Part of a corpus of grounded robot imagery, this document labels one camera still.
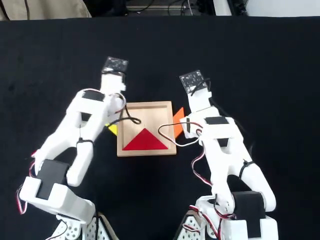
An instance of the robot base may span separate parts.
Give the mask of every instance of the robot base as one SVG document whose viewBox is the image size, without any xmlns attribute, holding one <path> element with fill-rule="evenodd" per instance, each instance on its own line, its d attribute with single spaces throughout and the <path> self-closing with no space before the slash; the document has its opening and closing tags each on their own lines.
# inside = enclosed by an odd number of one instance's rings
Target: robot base
<svg viewBox="0 0 320 240">
<path fill-rule="evenodd" d="M 199 231 L 189 231 L 183 228 L 186 224 Z M 221 223 L 221 240 L 278 240 L 277 221 L 266 216 L 260 220 L 261 237 L 248 238 L 245 220 L 223 220 Z M 188 211 L 174 237 L 174 240 L 214 240 L 217 239 L 211 228 L 204 226 L 204 222 L 197 214 Z"/>
<path fill-rule="evenodd" d="M 68 222 L 66 230 L 66 224 L 60 222 L 51 237 L 53 240 L 119 240 L 104 215 L 98 217 L 98 236 L 96 238 L 96 220 L 97 218 L 93 217 L 92 221 L 82 228 L 85 229 L 84 232 L 81 232 L 78 227 L 72 227 Z"/>
</svg>

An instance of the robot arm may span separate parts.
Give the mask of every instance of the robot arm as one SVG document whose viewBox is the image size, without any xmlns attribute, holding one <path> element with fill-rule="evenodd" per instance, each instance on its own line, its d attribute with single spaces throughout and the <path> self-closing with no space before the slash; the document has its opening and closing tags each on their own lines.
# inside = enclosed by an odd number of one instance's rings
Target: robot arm
<svg viewBox="0 0 320 240">
<path fill-rule="evenodd" d="M 101 88 L 80 90 L 70 103 L 56 131 L 33 155 L 35 177 L 26 177 L 19 197 L 26 203 L 57 218 L 88 224 L 95 205 L 76 196 L 68 186 L 81 184 L 93 158 L 94 142 L 105 124 L 120 118 L 126 99 L 123 72 L 127 61 L 109 57 L 102 70 Z M 72 165 L 55 158 L 68 148 L 76 148 Z"/>
<path fill-rule="evenodd" d="M 219 226 L 221 227 L 222 239 L 247 240 L 253 235 L 255 239 L 261 240 L 278 239 L 277 222 L 265 216 L 265 212 L 272 212 L 276 207 L 275 195 L 261 169 L 252 161 L 235 121 L 231 117 L 221 116 L 219 110 L 210 105 L 208 98 L 212 94 L 199 70 L 181 76 L 180 80 L 188 95 L 191 109 L 191 114 L 182 118 L 180 122 L 197 123 L 202 126 L 199 129 L 195 124 L 182 124 L 184 135 L 186 138 L 199 138 L 199 144 L 203 146 L 211 172 L 212 195 L 200 197 L 195 208 L 211 219 L 216 232 Z M 252 191 L 231 193 L 227 183 L 228 175 L 239 177 Z M 214 200 L 215 205 L 210 203 L 210 200 Z M 250 214 L 250 210 L 245 210 L 243 200 L 246 205 L 254 201 L 257 203 L 257 209 L 262 212 L 261 216 L 258 216 L 260 221 L 258 233 L 256 231 L 252 234 L 251 222 L 241 218 L 241 210 L 247 212 L 244 215 Z M 233 218 L 224 217 L 221 220 L 219 214 L 232 215 Z M 211 228 L 207 224 L 209 236 L 213 233 Z"/>
</svg>

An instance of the red triangle puzzle piece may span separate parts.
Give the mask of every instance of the red triangle puzzle piece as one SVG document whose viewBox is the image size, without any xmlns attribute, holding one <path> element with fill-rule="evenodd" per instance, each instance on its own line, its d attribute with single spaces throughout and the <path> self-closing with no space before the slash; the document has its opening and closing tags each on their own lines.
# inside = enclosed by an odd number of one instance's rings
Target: red triangle puzzle piece
<svg viewBox="0 0 320 240">
<path fill-rule="evenodd" d="M 144 128 L 131 142 L 128 143 L 122 150 L 164 150 L 168 149 L 159 139 L 151 132 Z"/>
</svg>

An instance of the wooden tray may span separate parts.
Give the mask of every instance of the wooden tray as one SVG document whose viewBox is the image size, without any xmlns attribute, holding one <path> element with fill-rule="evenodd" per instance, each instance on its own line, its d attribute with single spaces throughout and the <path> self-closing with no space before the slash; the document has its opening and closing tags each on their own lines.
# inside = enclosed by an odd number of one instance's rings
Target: wooden tray
<svg viewBox="0 0 320 240">
<path fill-rule="evenodd" d="M 171 101 L 131 102 L 127 103 L 127 108 L 132 117 L 141 120 L 141 124 L 134 124 L 130 120 L 124 120 L 118 123 L 116 149 L 118 157 L 174 155 L 177 153 L 176 145 L 158 133 L 158 127 L 160 125 L 173 123 Z M 144 128 L 151 132 L 168 149 L 123 150 L 123 148 Z M 170 138 L 175 139 L 173 126 L 163 127 L 161 132 Z"/>
</svg>

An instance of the black table surface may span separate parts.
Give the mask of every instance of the black table surface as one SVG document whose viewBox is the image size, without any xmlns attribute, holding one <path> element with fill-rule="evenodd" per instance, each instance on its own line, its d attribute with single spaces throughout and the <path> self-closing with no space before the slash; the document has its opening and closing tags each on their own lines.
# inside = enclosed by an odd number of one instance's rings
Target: black table surface
<svg viewBox="0 0 320 240">
<path fill-rule="evenodd" d="M 45 239 L 58 224 L 33 206 L 20 216 L 15 191 L 28 173 L 26 158 L 76 92 L 100 87 L 107 56 L 129 60 L 129 102 L 172 101 L 174 112 L 190 112 L 180 75 L 199 69 L 211 78 L 215 101 L 243 125 L 245 143 L 255 142 L 253 159 L 277 199 L 269 215 L 280 239 L 308 239 L 319 225 L 319 27 L 319 17 L 0 22 L 1 239 Z M 210 194 L 190 167 L 200 151 L 192 145 L 174 156 L 119 158 L 106 130 L 72 190 L 96 203 L 120 239 L 169 240 L 188 205 Z M 196 168 L 209 177 L 205 160 Z M 229 182 L 234 191 L 244 187 Z"/>
</svg>

